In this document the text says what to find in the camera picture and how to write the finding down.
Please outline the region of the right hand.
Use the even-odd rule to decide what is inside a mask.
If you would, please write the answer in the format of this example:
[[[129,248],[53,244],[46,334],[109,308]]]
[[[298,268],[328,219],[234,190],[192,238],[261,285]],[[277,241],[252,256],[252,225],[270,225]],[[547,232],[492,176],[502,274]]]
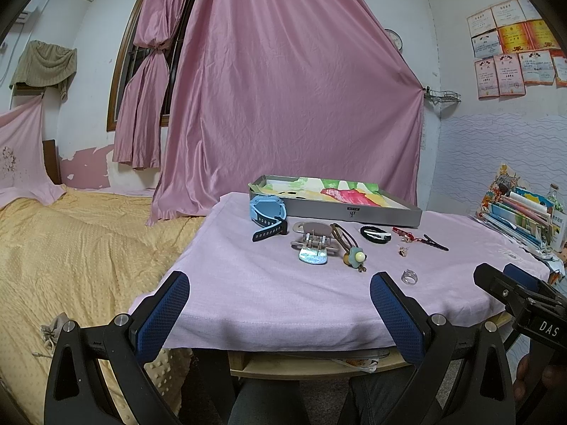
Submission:
[[[543,365],[545,360],[545,356],[529,353],[519,362],[512,386],[516,409],[523,407],[527,398],[534,399],[536,406],[554,405],[566,398],[566,357],[552,356]]]

